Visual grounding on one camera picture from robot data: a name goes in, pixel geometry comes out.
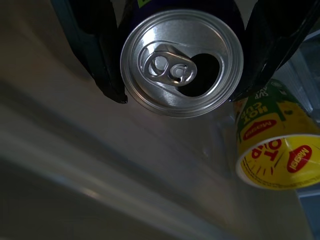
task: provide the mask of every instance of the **aluminum can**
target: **aluminum can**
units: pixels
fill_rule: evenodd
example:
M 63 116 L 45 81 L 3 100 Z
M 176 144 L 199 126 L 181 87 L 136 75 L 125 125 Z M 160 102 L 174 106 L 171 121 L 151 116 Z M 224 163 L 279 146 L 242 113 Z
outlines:
M 240 81 L 244 27 L 233 0 L 131 0 L 119 31 L 124 84 L 157 114 L 205 114 Z

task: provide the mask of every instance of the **red label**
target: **red label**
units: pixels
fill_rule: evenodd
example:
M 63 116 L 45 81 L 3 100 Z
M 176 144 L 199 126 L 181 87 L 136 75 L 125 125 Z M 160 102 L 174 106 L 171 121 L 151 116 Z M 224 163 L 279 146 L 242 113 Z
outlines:
M 264 120 L 264 121 L 256 121 L 245 133 L 243 136 L 243 140 L 248 140 L 253 136 L 272 128 L 277 124 L 277 121 L 274 119 Z
M 289 161 L 286 169 L 289 173 L 296 173 L 302 169 L 312 155 L 312 149 L 308 145 L 302 145 L 289 153 Z

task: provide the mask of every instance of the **can rim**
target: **can rim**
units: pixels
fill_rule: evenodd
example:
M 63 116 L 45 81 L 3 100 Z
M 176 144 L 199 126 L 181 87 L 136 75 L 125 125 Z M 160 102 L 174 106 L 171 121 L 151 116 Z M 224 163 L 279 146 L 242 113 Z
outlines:
M 221 84 L 219 82 L 215 83 L 216 87 L 219 87 L 217 90 L 218 92 L 215 94 L 217 99 L 215 99 L 214 101 L 209 99 L 207 101 L 204 101 L 201 105 L 199 104 L 200 106 L 197 105 L 197 106 L 194 106 L 193 108 L 190 107 L 189 109 L 179 109 L 179 107 L 164 106 L 164 105 L 158 104 L 154 99 L 152 99 L 152 97 L 145 94 L 143 90 L 142 92 L 139 92 L 139 89 L 137 89 L 134 86 L 135 80 L 131 73 L 129 62 L 131 60 L 132 52 L 133 52 L 133 50 L 131 49 L 135 46 L 135 43 L 137 42 L 136 36 L 141 35 L 141 31 L 143 29 L 150 28 L 153 25 L 154 21 L 159 21 L 159 20 L 164 21 L 164 19 L 170 18 L 174 15 L 179 16 L 179 15 L 185 15 L 185 14 L 188 14 L 188 16 L 192 16 L 192 17 L 198 17 L 200 20 L 205 19 L 207 23 L 211 23 L 212 25 L 213 25 L 212 22 L 214 22 L 215 24 L 219 25 L 218 27 L 223 28 L 221 30 L 222 32 L 219 32 L 219 33 L 224 34 L 223 41 L 229 44 L 228 47 L 232 47 L 232 51 L 230 51 L 233 54 L 232 60 L 236 62 L 232 64 L 237 64 L 237 67 L 234 67 L 234 66 L 232 67 L 231 65 L 229 67 L 230 70 L 229 70 L 228 79 Z M 219 107 L 230 97 L 230 95 L 234 92 L 234 90 L 238 86 L 238 83 L 242 76 L 243 68 L 244 68 L 243 50 L 242 50 L 241 43 L 237 35 L 234 33 L 234 31 L 225 22 L 223 22 L 216 16 L 200 10 L 193 10 L 193 9 L 167 10 L 167 11 L 162 11 L 162 12 L 153 14 L 152 16 L 146 18 L 137 27 L 135 27 L 135 29 L 129 34 L 129 36 L 127 37 L 123 45 L 121 56 L 120 56 L 121 76 L 126 86 L 126 89 L 130 93 L 130 95 L 146 109 L 154 113 L 168 116 L 168 117 L 173 117 L 173 118 L 196 117 L 196 116 L 206 114 L 211 110 Z
M 268 138 L 266 140 L 260 141 L 257 144 L 249 147 L 246 151 L 244 151 L 244 153 L 238 157 L 237 161 L 236 161 L 236 165 L 235 165 L 235 172 L 238 175 L 238 177 L 244 181 L 246 184 L 249 184 L 253 187 L 259 188 L 259 189 L 267 189 L 267 190 L 271 190 L 271 191 L 283 191 L 283 190 L 290 190 L 290 189 L 297 189 L 297 188 L 285 188 L 285 189 L 275 189 L 275 188 L 267 188 L 264 186 L 260 186 L 256 183 L 254 183 L 252 180 L 250 180 L 250 178 L 247 177 L 247 175 L 245 174 L 244 170 L 241 167 L 241 162 L 244 159 L 244 157 L 254 148 L 262 145 L 262 144 L 266 144 L 269 143 L 271 141 L 274 140 L 278 140 L 278 139 L 286 139 L 286 138 L 292 138 L 292 137 L 319 137 L 320 138 L 320 134 L 312 134 L 312 133 L 296 133 L 296 134 L 287 134 L 287 135 L 280 135 L 280 136 L 275 136 L 275 137 L 271 137 Z

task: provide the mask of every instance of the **can lid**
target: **can lid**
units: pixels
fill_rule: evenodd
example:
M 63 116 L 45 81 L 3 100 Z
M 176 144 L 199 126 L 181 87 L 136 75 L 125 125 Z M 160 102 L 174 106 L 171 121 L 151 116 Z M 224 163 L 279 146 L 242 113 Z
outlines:
M 127 38 L 120 67 L 129 93 L 170 117 L 205 114 L 237 87 L 244 59 L 240 41 L 217 17 L 198 10 L 162 11 Z

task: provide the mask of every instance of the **can opening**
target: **can opening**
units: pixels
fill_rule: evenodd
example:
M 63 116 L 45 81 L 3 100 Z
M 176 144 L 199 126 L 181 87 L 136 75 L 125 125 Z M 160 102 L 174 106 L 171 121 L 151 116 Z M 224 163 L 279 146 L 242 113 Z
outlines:
M 197 68 L 197 74 L 192 82 L 179 86 L 177 90 L 188 97 L 198 97 L 205 94 L 216 82 L 220 64 L 216 57 L 208 53 L 201 53 L 191 58 Z

